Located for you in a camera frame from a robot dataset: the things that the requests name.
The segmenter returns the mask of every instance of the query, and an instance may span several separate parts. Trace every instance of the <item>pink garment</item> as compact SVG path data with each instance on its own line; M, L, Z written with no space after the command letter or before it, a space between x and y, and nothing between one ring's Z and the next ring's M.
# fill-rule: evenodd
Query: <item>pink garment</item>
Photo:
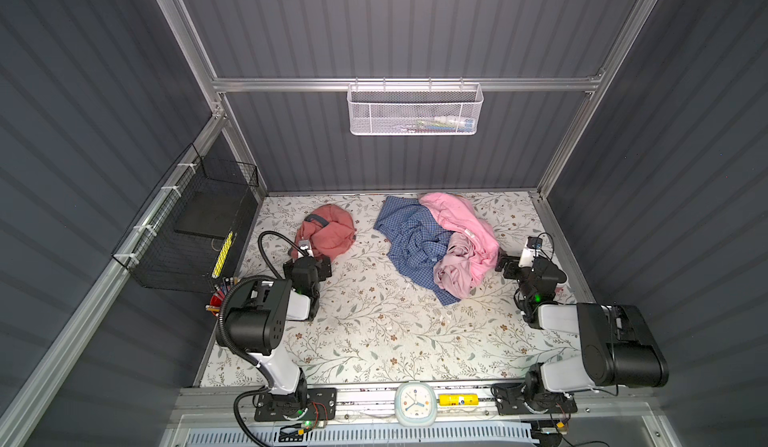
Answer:
M432 212L432 216L444 229L464 233L472 242L475 250L469 258L472 286L480 285L485 273L496 267L498 241L491 225L475 217L472 203L465 198L436 192L425 195L418 202Z
M313 219L312 214L320 216L324 222ZM309 239L315 257L327 255L331 260L350 250L355 242L355 224L349 212L338 205L326 204L312 211L312 214L301 223L296 232L296 242ZM296 249L291 249L291 257L293 260L299 257Z
M469 297L472 289L472 242L461 232L454 232L446 256L435 264L435 283L457 299Z

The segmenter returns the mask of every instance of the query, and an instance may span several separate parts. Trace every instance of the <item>clothing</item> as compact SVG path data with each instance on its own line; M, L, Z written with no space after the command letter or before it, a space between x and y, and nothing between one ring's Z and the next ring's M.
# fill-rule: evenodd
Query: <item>clothing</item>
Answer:
M469 258L475 248L466 235L454 232L448 242L446 256L435 264L435 283L453 297L466 299L472 289L472 268Z
M392 246L387 257L395 269L417 285L435 292L442 305L458 302L435 283L435 264L446 255L451 232L440 227L416 199L388 196L373 228Z
M493 235L491 225L475 217L472 203L465 198L436 192L427 194L418 201L429 209L438 224L449 231L464 233L472 242L475 249L475 253L469 258L472 286L480 285L485 273L496 267L498 241Z
M355 224L352 215L338 205L321 205L306 216L296 232L296 242L309 239L315 257L326 255L331 260L350 250L355 242ZM291 249L296 260L299 253Z

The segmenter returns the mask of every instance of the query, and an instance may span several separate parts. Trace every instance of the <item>clock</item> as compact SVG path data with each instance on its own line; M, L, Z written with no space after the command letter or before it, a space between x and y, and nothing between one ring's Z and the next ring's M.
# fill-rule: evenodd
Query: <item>clock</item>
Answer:
M395 417L406 427L427 427L437 418L437 398L432 387L421 382L400 385L395 393Z

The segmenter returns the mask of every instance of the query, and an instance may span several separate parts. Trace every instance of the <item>black mounting plate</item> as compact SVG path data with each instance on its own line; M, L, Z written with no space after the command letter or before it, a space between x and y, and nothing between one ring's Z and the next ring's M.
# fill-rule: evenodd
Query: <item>black mounting plate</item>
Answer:
M498 383L494 384L494 387L497 387L499 389L517 389L522 388L525 384L524 383ZM496 409L498 410L499 415L530 415L530 414L537 414L536 412L531 411L528 406L524 403L522 399L517 399L517 395L506 395L506 398L503 397L497 397L494 399L494 402L496 403ZM552 407L550 410L547 410L546 412L543 412L542 414L562 414L563 412L567 414L574 414L578 411L578 408L576 407L576 401L573 397L570 399L566 399L564 402L560 404L560 407Z
M259 400L256 404L256 413L254 414L254 422L283 422L290 421L303 421L303 420L315 420L315 410L312 407L312 403L318 403L324 405L318 410L318 420L332 420L336 417L336 389L309 389L306 391L308 398L306 411L301 419L286 419L274 409L270 408L271 394L264 394L259 396Z

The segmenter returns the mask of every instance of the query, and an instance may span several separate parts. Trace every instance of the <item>clock face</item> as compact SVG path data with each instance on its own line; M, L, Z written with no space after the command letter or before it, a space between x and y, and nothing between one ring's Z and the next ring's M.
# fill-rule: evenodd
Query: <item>clock face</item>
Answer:
M409 419L425 419L434 408L432 395L424 385L408 385L400 395L400 410Z

